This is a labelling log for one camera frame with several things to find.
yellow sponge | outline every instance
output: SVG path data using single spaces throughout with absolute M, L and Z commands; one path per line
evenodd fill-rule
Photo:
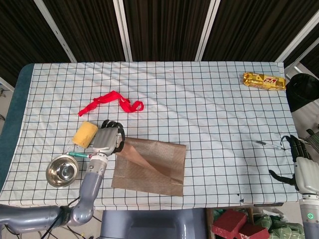
M 85 121 L 81 124 L 72 141 L 83 148 L 87 148 L 97 131 L 98 127 L 96 125 Z

grid tablecloth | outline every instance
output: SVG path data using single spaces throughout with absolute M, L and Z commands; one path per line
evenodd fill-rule
M 35 64 L 21 132 L 0 203 L 19 206 L 66 205 L 78 197 L 88 159 L 77 158 L 80 173 L 69 187 L 56 189 L 45 170 L 56 156 L 84 150 L 71 139 L 83 121 L 99 127 L 120 122 L 130 137 L 180 143 L 187 147 L 184 196 L 111 187 L 115 156 L 109 157 L 95 209 L 181 209 L 298 200 L 294 187 L 272 179 L 269 169 L 291 176 L 289 150 L 279 145 L 296 134 L 284 91 L 242 84 L 253 71 L 284 76 L 283 63 L 268 62 L 104 62 Z M 93 98 L 112 90 L 142 112 L 128 114 L 118 102 L 78 117 Z

metal bowl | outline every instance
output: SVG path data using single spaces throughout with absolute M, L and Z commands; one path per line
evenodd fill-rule
M 46 180 L 56 188 L 69 186 L 74 182 L 79 172 L 79 165 L 75 158 L 61 155 L 54 158 L 46 169 Z

brown paper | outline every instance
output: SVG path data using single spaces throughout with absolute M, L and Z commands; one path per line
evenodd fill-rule
M 185 145 L 126 138 L 112 187 L 182 196 L 185 152 Z

red ribbon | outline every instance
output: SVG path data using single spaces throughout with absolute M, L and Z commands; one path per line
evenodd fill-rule
M 84 109 L 80 110 L 78 115 L 82 116 L 85 113 L 91 110 L 94 110 L 99 104 L 105 104 L 115 100 L 119 100 L 120 106 L 126 113 L 133 113 L 136 111 L 142 111 L 144 109 L 143 102 L 135 101 L 134 104 L 131 105 L 131 102 L 129 99 L 124 98 L 121 94 L 117 93 L 116 91 L 111 91 L 110 93 L 104 96 L 94 98 L 93 102 L 88 104 Z

